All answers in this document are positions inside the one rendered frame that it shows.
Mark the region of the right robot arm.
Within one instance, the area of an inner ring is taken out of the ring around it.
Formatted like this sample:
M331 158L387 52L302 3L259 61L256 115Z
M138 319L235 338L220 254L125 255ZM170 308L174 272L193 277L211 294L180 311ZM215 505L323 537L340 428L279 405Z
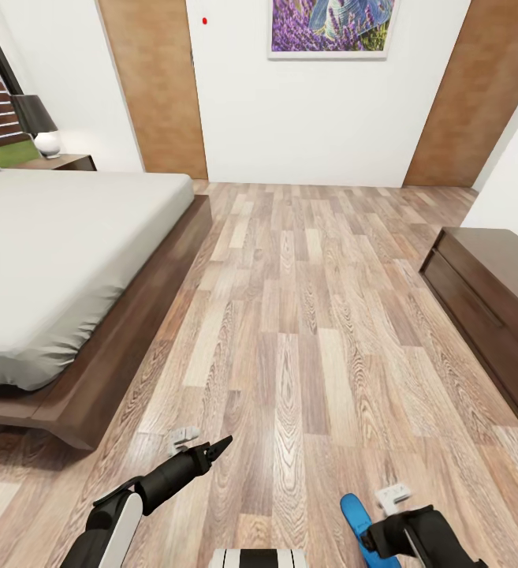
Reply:
M418 558L422 568L489 568L479 559L473 562L461 547L456 533L433 505L423 504L398 513L397 504L412 495L404 484L375 492L383 520L367 527L360 542L381 560L406 555Z

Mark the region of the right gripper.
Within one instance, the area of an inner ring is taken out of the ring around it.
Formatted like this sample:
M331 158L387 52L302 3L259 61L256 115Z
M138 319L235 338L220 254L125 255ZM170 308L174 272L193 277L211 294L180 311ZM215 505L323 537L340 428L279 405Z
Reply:
M360 542L369 553L376 551L381 560L398 554L417 558L416 555L409 554L397 538L396 525L399 516L401 517L401 513L389 516L385 520L367 527L367 534L360 536Z

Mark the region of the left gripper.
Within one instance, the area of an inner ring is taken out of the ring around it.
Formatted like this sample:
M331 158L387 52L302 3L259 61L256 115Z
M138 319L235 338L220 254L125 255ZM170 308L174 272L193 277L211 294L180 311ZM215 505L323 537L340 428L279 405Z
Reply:
M158 469L166 479L168 499L171 499L196 476L208 473L212 462L219 458L232 441L231 435L213 445L206 442L202 446L189 447L186 452L179 452L161 464Z

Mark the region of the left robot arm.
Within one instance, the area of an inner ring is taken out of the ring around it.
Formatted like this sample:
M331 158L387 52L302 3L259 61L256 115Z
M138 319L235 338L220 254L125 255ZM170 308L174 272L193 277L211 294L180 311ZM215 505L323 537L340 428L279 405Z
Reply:
M143 515L148 517L196 476L209 472L233 441L232 435L210 445L180 446L199 437L188 426L169 434L170 458L146 476L135 476L93 503L83 532L59 568L121 568Z

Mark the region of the sandal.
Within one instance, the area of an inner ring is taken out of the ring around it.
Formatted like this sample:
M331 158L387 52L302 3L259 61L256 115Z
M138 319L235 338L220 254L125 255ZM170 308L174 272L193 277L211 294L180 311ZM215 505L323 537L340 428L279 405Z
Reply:
M342 513L360 543L367 568L401 568L401 564L395 556L381 560L376 551L369 553L360 542L360 536L367 534L367 527L373 524L361 501L353 493L349 493L342 497L340 504Z

